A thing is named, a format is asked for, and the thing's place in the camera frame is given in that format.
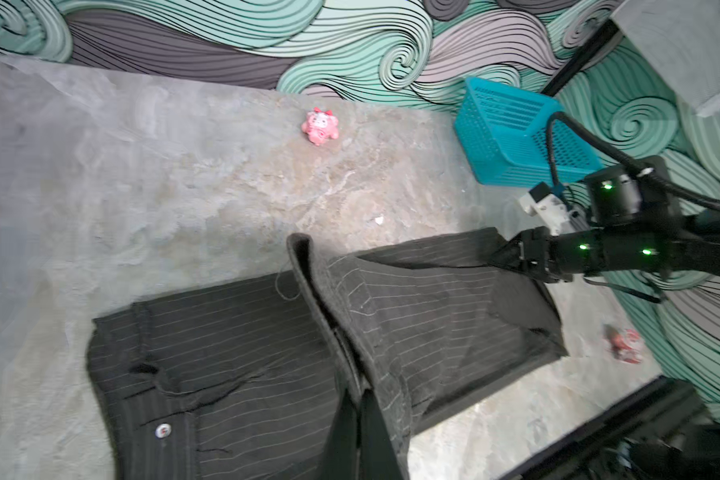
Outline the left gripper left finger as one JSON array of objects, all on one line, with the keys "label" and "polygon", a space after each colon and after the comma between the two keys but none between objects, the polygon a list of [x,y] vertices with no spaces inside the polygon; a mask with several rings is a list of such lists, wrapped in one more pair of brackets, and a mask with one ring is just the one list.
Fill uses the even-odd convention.
[{"label": "left gripper left finger", "polygon": [[334,416],[319,463],[319,480],[352,480],[358,477],[358,415],[345,391]]}]

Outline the dark pinstriped long sleeve shirt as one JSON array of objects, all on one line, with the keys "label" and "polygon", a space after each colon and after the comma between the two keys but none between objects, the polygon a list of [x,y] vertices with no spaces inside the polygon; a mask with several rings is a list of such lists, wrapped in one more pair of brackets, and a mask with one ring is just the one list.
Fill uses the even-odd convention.
[{"label": "dark pinstriped long sleeve shirt", "polygon": [[411,439],[566,353],[546,288],[490,267],[493,228],[332,255],[95,320],[87,369],[119,479],[318,479],[343,393]]}]

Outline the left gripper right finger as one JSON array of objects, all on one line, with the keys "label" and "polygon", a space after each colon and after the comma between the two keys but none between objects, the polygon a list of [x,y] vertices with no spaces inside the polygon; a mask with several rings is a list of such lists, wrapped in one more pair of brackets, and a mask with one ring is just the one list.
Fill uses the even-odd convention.
[{"label": "left gripper right finger", "polygon": [[375,394],[367,390],[359,413],[359,479],[403,480]]}]

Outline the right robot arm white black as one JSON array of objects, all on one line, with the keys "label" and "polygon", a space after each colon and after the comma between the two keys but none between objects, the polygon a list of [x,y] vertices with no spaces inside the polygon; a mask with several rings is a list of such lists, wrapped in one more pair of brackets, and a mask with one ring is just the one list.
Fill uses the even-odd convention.
[{"label": "right robot arm white black", "polygon": [[592,227],[558,236],[546,227],[525,230],[489,265],[547,283],[626,270],[720,277],[720,201],[672,182],[662,158],[611,166],[584,184]]}]

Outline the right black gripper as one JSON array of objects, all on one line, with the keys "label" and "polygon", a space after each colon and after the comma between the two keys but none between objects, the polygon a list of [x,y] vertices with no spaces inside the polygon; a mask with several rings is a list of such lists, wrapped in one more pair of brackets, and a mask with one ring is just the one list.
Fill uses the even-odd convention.
[{"label": "right black gripper", "polygon": [[617,165],[584,179],[593,225],[552,235],[525,230],[490,254],[490,266],[545,283],[573,276],[640,270],[663,279],[684,269],[684,217],[679,201],[645,176]]}]

